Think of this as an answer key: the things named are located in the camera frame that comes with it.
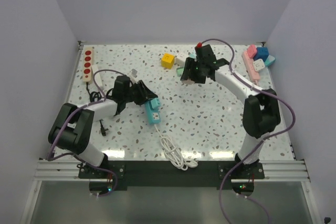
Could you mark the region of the peach starfish cube adapter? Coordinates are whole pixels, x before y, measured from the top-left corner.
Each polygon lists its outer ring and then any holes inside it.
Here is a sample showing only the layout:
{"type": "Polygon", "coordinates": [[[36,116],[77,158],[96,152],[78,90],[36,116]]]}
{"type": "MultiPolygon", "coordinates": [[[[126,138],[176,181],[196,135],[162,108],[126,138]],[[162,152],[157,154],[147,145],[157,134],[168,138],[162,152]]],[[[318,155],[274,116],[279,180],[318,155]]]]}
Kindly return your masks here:
{"type": "Polygon", "coordinates": [[[194,82],[193,80],[191,80],[191,79],[183,80],[182,82],[183,82],[184,84],[187,84],[187,85],[192,85],[192,84],[195,83],[195,82],[194,82]]]}

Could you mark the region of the white green cube adapter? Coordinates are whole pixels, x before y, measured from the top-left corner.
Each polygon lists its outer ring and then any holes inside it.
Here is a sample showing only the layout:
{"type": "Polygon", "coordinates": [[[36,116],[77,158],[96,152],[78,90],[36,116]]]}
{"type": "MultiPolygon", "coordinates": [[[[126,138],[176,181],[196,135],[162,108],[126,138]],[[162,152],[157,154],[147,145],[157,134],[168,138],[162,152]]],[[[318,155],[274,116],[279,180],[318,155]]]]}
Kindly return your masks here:
{"type": "Polygon", "coordinates": [[[178,67],[176,69],[176,75],[180,77],[183,74],[184,68],[183,67],[178,67]]]}

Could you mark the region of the white cartoon cube adapter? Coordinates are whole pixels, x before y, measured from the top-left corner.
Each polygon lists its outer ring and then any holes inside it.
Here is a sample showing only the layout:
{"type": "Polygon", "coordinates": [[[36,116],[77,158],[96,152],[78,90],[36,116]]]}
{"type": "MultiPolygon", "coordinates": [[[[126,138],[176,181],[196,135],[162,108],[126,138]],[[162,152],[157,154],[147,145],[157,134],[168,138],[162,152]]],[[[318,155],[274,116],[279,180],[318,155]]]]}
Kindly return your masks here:
{"type": "Polygon", "coordinates": [[[178,54],[175,56],[175,63],[179,65],[180,67],[183,67],[185,65],[187,57],[188,55],[186,54],[178,54]]]}

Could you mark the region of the yellow cube plug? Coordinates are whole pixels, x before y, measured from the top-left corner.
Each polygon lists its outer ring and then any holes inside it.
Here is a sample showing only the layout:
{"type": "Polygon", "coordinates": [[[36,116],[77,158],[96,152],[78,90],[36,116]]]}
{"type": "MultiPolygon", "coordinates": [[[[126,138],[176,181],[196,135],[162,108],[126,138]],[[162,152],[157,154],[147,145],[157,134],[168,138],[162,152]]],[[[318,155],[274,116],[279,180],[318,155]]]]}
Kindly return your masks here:
{"type": "Polygon", "coordinates": [[[164,54],[161,58],[161,66],[166,69],[172,69],[175,61],[175,56],[171,54],[164,54]]]}

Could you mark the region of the beige red power strip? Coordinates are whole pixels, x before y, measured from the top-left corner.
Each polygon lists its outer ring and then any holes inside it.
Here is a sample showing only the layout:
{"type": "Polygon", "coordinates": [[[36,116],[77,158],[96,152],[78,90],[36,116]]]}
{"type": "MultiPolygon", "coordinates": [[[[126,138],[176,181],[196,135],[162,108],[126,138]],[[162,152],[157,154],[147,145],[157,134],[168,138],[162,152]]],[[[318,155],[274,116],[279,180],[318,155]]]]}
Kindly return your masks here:
{"type": "Polygon", "coordinates": [[[92,82],[92,65],[94,59],[94,49],[92,47],[87,47],[83,49],[82,52],[83,60],[82,60],[82,81],[91,83],[92,82]]]}

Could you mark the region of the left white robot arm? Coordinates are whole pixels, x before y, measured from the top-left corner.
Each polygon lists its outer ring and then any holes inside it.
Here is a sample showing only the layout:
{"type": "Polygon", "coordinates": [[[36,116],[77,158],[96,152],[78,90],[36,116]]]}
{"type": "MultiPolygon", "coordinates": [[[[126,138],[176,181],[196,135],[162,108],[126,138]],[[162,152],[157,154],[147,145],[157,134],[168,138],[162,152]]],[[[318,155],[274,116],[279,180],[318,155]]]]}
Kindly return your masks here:
{"type": "Polygon", "coordinates": [[[108,174],[107,155],[90,143],[92,124],[104,118],[119,115],[127,103],[144,105],[158,95],[152,92],[143,81],[134,84],[128,76],[118,76],[111,93],[99,101],[77,106],[71,103],[62,105],[48,135],[51,144],[47,160],[55,147],[69,151],[71,155],[90,164],[90,171],[97,178],[108,174]]]}

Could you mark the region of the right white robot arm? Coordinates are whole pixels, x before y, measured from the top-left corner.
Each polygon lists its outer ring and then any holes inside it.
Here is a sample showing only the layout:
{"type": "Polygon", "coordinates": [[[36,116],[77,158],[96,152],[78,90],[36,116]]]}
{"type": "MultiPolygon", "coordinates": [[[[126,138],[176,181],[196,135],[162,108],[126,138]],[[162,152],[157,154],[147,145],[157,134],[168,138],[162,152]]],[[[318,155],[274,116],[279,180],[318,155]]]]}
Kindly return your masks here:
{"type": "Polygon", "coordinates": [[[181,81],[204,84],[210,78],[227,88],[243,103],[243,128],[246,135],[236,154],[241,161],[234,165],[234,173],[239,178],[246,178],[253,171],[251,164],[259,159],[264,138],[281,122],[275,90],[263,89],[239,74],[234,75],[225,59],[219,60],[219,67],[213,63],[202,64],[191,57],[179,60],[178,63],[184,67],[181,81]]]}

